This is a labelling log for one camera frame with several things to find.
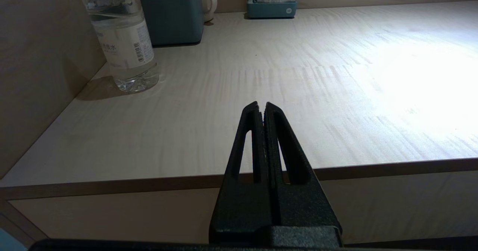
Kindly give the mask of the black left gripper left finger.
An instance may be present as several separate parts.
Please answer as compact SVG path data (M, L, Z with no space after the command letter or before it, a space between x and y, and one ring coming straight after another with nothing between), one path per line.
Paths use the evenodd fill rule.
M246 134L252 135L253 182L239 180ZM244 107L209 224L210 244L252 244L272 224L262 114L254 101Z

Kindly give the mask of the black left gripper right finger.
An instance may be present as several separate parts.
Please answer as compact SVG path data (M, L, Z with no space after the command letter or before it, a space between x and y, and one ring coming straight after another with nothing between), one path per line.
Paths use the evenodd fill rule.
M285 113L264 114L273 244L341 244L342 228Z

